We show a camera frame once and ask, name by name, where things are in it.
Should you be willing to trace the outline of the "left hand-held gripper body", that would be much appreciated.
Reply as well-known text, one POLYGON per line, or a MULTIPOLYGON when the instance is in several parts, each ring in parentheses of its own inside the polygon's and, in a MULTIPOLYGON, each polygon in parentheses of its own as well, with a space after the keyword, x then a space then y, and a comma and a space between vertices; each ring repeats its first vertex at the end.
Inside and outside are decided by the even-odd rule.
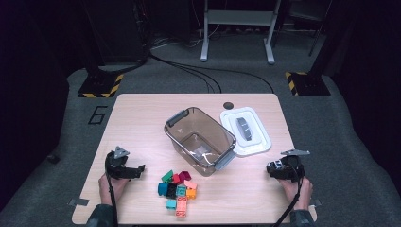
POLYGON ((115 150, 109 152, 105 159, 106 173, 115 179, 132 179, 130 170, 125 166, 129 154, 121 147, 116 147, 115 150))

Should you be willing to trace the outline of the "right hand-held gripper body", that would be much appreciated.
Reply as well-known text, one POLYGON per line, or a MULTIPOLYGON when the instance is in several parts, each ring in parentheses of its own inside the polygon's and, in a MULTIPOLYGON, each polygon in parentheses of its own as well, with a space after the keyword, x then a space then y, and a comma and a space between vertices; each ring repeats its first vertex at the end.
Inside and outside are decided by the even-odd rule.
POLYGON ((277 162, 278 179, 298 182, 305 175, 301 156, 309 155, 308 150, 292 149, 282 152, 283 157, 277 162))

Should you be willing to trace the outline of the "white box lid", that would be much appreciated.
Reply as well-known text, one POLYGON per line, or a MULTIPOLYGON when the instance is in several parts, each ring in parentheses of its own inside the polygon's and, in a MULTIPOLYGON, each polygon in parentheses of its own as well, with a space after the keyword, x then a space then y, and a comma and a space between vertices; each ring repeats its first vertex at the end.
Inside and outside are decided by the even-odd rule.
POLYGON ((226 110, 220 114, 222 126, 236 138, 234 152, 245 157, 271 148, 271 140, 256 111, 251 107, 226 110))

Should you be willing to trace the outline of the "black toy block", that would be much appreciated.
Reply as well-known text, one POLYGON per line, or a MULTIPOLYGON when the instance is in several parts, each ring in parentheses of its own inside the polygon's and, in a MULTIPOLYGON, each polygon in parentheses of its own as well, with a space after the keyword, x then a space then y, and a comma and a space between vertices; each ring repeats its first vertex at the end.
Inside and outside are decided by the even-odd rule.
POLYGON ((177 185, 174 183, 169 183, 167 185, 166 197, 175 200, 177 197, 176 190, 177 190, 177 185))

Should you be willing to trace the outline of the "translucent brown storage box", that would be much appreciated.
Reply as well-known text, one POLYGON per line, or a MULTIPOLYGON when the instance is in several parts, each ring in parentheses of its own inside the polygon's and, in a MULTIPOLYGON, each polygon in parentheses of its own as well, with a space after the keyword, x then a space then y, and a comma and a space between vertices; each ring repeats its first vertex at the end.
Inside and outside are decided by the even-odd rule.
POLYGON ((204 177, 222 170, 236 157, 235 136, 197 107, 170 117, 164 131, 174 149, 204 177))

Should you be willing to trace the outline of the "long salmon toy block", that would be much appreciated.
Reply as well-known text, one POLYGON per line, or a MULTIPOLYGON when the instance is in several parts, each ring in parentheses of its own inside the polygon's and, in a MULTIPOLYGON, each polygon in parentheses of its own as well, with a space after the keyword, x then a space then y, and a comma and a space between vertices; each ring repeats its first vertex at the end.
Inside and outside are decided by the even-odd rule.
POLYGON ((176 199, 176 210, 175 210, 175 216, 184 218, 186 216, 186 211, 187 211, 187 197, 178 197, 176 199))

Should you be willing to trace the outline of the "person's right hand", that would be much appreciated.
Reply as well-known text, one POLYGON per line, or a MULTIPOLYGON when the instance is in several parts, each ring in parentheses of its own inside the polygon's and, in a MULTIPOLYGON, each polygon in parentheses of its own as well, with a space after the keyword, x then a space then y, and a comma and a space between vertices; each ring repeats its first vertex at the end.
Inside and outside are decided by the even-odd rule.
POLYGON ((307 210, 313 193, 313 183, 308 178, 303 178, 301 189, 298 189, 298 184, 288 180, 279 180, 284 188, 285 194, 289 202, 292 202, 296 195, 299 195, 298 200, 293 206, 294 210, 307 210))

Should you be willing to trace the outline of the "person's left hand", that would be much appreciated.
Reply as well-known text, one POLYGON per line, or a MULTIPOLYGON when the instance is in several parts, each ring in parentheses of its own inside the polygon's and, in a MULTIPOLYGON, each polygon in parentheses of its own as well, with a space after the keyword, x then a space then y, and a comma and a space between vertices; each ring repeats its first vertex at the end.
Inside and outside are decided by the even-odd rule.
POLYGON ((118 201, 129 181, 129 179, 108 179, 107 176, 103 174, 98 180, 101 203, 112 205, 112 198, 118 201))

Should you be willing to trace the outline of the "black base with striped tape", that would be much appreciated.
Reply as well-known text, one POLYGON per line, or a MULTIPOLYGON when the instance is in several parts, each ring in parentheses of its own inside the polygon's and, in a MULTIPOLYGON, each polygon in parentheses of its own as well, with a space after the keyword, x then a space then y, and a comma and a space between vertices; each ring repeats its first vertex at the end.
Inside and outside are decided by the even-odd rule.
POLYGON ((305 72, 286 72, 289 90, 294 96, 330 96, 321 77, 311 77, 305 72))
POLYGON ((113 97, 123 77, 123 74, 109 75, 101 82, 94 82, 92 79, 86 79, 78 90, 78 96, 88 98, 113 97))

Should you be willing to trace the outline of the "dark cabinet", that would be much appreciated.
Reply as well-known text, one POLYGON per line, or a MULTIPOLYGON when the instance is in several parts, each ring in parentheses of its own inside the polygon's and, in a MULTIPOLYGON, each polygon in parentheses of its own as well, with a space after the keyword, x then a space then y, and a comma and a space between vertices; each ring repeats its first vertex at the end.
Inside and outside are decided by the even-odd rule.
POLYGON ((138 0, 82 0, 105 64, 146 58, 144 19, 138 0))

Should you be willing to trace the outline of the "white metal stand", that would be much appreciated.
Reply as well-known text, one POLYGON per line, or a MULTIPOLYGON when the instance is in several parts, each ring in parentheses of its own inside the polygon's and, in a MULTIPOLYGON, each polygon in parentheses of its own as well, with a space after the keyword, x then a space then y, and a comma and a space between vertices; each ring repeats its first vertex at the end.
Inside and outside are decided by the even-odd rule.
POLYGON ((253 11, 209 9, 209 0, 204 0, 203 43, 200 53, 200 60, 208 60, 210 25, 267 26, 269 28, 269 34, 268 37, 263 40, 263 42, 266 51, 267 62, 270 65, 274 65, 275 58, 272 52, 271 41, 279 15, 281 2, 282 0, 274 0, 274 10, 271 11, 253 11))

